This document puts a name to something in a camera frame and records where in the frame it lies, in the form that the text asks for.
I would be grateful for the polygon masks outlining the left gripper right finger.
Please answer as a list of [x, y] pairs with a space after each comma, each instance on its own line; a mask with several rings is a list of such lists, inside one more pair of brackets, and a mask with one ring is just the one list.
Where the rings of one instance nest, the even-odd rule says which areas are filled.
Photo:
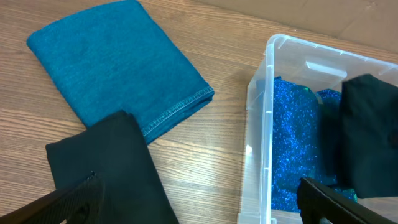
[[309, 177], [300, 179], [297, 205], [303, 224], [320, 223], [322, 218], [332, 223], [395, 224]]

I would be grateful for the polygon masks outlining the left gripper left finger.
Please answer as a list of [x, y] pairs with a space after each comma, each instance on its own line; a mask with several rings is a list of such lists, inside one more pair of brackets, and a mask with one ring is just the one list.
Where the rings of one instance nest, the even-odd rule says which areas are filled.
[[104, 182], [94, 172], [63, 189], [1, 217], [4, 224], [95, 223], [104, 200]]

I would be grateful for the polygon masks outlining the black cloth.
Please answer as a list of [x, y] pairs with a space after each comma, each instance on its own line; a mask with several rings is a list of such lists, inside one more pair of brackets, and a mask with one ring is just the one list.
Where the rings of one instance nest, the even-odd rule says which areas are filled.
[[123, 111], [46, 145], [58, 189], [95, 173], [104, 182], [97, 223], [178, 223], [135, 118]]
[[320, 149], [335, 189], [358, 198], [397, 196], [397, 87], [371, 74], [320, 98]]

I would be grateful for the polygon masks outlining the sparkly blue sequin cloth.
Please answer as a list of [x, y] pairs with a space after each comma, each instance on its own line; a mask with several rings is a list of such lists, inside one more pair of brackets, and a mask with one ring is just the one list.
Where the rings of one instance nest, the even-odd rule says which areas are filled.
[[338, 187], [335, 174], [323, 161], [327, 144], [334, 144], [338, 137], [335, 127], [329, 125], [326, 138], [320, 139], [321, 123], [336, 117], [341, 93], [331, 89], [313, 92], [281, 77], [274, 78], [273, 87], [271, 208], [298, 212], [297, 189], [302, 177], [330, 185], [356, 202], [355, 191]]

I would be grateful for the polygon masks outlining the clear plastic storage container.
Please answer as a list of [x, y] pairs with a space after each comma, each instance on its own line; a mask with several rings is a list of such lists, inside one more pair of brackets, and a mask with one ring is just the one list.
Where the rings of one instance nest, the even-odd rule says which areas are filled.
[[273, 35], [248, 85], [246, 148], [238, 224], [300, 223], [298, 214], [271, 209], [274, 78], [314, 92], [370, 73], [397, 85], [397, 65], [285, 34]]

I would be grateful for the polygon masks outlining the blue denim cloth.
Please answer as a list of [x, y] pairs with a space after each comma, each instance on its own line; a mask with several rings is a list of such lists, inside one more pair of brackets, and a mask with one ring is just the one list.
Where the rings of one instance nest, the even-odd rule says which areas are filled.
[[215, 93], [137, 1], [72, 14], [31, 34], [27, 46], [86, 127], [123, 110], [147, 143]]

